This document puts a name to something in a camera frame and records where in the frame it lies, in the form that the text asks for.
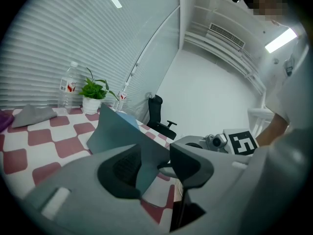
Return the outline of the red white checkered tablecloth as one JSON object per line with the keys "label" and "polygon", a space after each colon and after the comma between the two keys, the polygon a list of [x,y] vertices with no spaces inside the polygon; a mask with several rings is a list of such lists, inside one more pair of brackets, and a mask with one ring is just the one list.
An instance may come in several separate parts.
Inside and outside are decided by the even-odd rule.
{"label": "red white checkered tablecloth", "polygon": [[[38,183],[65,164],[91,155],[87,140],[95,131],[98,113],[81,107],[66,116],[19,128],[9,125],[0,133],[0,171],[14,196],[23,199]],[[139,130],[167,148],[172,140],[136,120]],[[144,209],[166,232],[170,231],[175,197],[174,178],[158,174],[141,201]]]}

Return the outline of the green potted plant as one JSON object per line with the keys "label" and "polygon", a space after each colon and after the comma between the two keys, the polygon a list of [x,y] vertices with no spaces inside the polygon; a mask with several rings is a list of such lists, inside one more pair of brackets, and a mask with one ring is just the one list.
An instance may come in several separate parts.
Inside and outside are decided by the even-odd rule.
{"label": "green potted plant", "polygon": [[107,93],[113,95],[117,101],[119,101],[119,99],[115,93],[110,90],[107,80],[94,79],[91,70],[88,67],[86,67],[86,69],[90,72],[91,79],[86,77],[86,84],[79,94],[83,96],[83,113],[94,115],[97,113],[102,101],[106,98]]}

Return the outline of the glass wall with white blinds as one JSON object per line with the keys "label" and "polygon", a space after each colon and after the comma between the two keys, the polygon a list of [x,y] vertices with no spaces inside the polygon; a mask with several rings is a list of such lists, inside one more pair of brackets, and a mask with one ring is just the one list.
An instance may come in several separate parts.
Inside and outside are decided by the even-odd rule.
{"label": "glass wall with white blinds", "polygon": [[108,82],[108,104],[128,82],[122,109],[142,120],[178,52],[179,14],[179,0],[28,0],[0,43],[0,108],[56,105],[74,61],[73,104],[86,78]]}

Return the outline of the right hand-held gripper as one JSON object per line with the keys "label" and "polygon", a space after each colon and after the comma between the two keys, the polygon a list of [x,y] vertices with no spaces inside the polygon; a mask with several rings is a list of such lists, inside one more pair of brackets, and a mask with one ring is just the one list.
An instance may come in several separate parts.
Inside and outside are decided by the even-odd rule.
{"label": "right hand-held gripper", "polygon": [[[249,129],[224,129],[221,134],[225,134],[227,138],[225,150],[228,154],[252,156],[259,147]],[[206,154],[208,146],[204,137],[186,136],[172,143],[172,154],[178,152]]]}

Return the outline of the long ceiling light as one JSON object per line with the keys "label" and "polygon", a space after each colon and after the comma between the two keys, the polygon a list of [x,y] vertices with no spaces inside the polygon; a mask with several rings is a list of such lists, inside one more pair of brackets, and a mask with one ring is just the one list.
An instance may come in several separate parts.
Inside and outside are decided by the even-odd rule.
{"label": "long ceiling light", "polygon": [[283,47],[284,45],[286,45],[295,38],[297,38],[296,33],[291,28],[289,28],[281,35],[279,35],[277,38],[268,43],[265,46],[265,49],[268,51],[268,53],[273,53],[274,51]]}

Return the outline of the person's right forearm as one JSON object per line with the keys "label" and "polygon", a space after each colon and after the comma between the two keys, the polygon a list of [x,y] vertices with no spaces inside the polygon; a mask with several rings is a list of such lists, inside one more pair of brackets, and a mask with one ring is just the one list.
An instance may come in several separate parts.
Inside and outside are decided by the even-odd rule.
{"label": "person's right forearm", "polygon": [[289,118],[286,113],[275,113],[270,124],[256,137],[259,146],[270,145],[282,136],[289,126]]}

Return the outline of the white ceiling pipes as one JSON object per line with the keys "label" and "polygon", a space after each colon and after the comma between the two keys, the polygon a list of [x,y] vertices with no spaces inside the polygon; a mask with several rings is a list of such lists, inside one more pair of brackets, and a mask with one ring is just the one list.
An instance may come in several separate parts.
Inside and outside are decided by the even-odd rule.
{"label": "white ceiling pipes", "polygon": [[235,45],[211,34],[201,36],[191,31],[186,31],[184,40],[209,51],[231,65],[255,87],[259,94],[263,95],[266,92],[266,87],[259,77],[257,67],[249,60],[249,56],[245,55]]}

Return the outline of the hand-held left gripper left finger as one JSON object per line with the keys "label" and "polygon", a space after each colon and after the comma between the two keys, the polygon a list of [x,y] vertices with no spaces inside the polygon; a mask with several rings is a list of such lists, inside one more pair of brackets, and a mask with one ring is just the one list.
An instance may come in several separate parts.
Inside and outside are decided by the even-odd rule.
{"label": "hand-held left gripper left finger", "polygon": [[141,167],[137,144],[74,160],[39,183],[23,210],[47,235],[168,235],[141,203]]}

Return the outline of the purple cloth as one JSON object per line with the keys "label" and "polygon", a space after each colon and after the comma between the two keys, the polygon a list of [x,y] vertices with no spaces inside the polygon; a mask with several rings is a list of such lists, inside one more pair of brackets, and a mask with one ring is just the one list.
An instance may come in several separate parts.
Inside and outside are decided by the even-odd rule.
{"label": "purple cloth", "polygon": [[12,114],[0,111],[0,133],[14,121]]}

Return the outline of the clear plastic water bottle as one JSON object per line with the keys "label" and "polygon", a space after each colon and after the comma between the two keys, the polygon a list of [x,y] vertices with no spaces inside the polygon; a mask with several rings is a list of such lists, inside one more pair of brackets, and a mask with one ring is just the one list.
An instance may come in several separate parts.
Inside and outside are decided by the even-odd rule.
{"label": "clear plastic water bottle", "polygon": [[125,82],[123,89],[119,93],[119,102],[118,102],[118,105],[116,107],[116,109],[118,111],[120,111],[122,109],[124,101],[126,100],[126,97],[127,97],[126,89],[127,89],[128,85],[129,85],[129,83]]}
{"label": "clear plastic water bottle", "polygon": [[61,116],[67,115],[72,108],[77,83],[77,68],[78,63],[71,61],[69,68],[61,78],[58,100],[58,114]]}

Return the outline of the black office chair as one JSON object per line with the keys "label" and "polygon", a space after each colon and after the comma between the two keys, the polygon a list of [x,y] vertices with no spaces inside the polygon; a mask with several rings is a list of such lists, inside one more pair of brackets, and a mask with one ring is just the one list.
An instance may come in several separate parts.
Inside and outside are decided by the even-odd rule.
{"label": "black office chair", "polygon": [[148,99],[149,106],[149,121],[147,126],[159,132],[160,134],[174,140],[176,133],[170,129],[171,125],[177,125],[172,121],[167,121],[168,125],[161,123],[161,106],[163,104],[163,99],[155,95],[153,98]]}

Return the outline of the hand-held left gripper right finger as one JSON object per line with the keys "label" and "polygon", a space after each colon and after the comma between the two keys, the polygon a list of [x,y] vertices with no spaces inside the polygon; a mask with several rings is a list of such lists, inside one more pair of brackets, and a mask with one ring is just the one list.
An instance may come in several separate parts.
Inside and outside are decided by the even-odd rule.
{"label": "hand-held left gripper right finger", "polygon": [[239,235],[251,159],[171,144],[171,165],[183,186],[179,228],[171,235]]}

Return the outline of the white air vent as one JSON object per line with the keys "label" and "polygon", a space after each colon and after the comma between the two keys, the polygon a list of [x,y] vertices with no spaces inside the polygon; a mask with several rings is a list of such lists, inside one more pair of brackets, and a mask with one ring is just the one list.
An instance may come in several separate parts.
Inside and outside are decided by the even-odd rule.
{"label": "white air vent", "polygon": [[209,31],[214,32],[226,39],[228,39],[233,44],[237,45],[239,48],[243,49],[245,47],[245,42],[242,41],[240,38],[229,32],[228,30],[225,30],[224,28],[211,23],[209,26]]}

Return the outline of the grey cloth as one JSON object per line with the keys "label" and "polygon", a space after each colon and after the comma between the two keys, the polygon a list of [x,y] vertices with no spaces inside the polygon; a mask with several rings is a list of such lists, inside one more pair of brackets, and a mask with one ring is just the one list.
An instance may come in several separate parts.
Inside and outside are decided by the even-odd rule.
{"label": "grey cloth", "polygon": [[53,111],[51,107],[40,108],[27,104],[18,114],[14,116],[12,128],[37,124],[55,117],[57,117],[57,113]]}

